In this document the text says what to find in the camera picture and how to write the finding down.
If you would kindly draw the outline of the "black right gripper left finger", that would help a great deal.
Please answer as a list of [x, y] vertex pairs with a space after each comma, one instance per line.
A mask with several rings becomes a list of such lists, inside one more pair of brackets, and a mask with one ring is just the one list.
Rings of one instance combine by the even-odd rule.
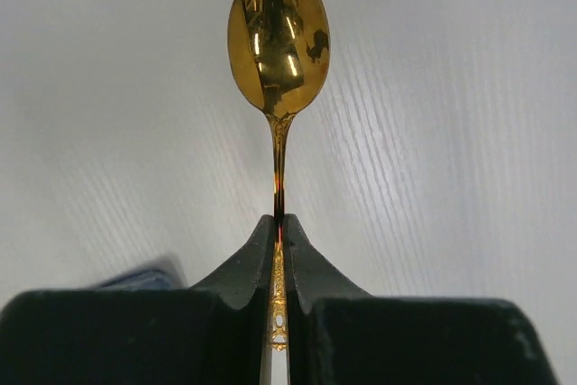
[[1, 312], [4, 384], [258, 384], [275, 228], [186, 289], [33, 290]]

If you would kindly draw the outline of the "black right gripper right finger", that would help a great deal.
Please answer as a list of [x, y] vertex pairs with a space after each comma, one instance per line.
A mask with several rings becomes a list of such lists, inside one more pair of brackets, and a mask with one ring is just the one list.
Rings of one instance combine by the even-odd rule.
[[377, 297], [283, 224], [294, 384], [554, 384], [524, 312], [500, 298]]

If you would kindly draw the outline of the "blue denim placemat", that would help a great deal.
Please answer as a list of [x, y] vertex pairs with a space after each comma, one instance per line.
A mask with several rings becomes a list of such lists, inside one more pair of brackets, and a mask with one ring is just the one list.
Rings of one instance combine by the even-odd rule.
[[92, 289], [136, 291], [172, 290], [185, 287], [186, 277], [179, 259], [167, 254], [98, 282], [92, 286]]

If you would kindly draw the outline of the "gold spoon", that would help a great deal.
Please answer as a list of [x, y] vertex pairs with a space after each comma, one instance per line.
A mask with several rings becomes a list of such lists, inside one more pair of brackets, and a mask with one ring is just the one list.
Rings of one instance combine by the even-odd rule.
[[283, 220], [289, 129], [322, 89], [330, 63], [329, 22], [322, 0], [233, 0], [227, 50], [234, 81], [270, 127], [275, 246], [270, 289], [270, 346], [288, 348]]

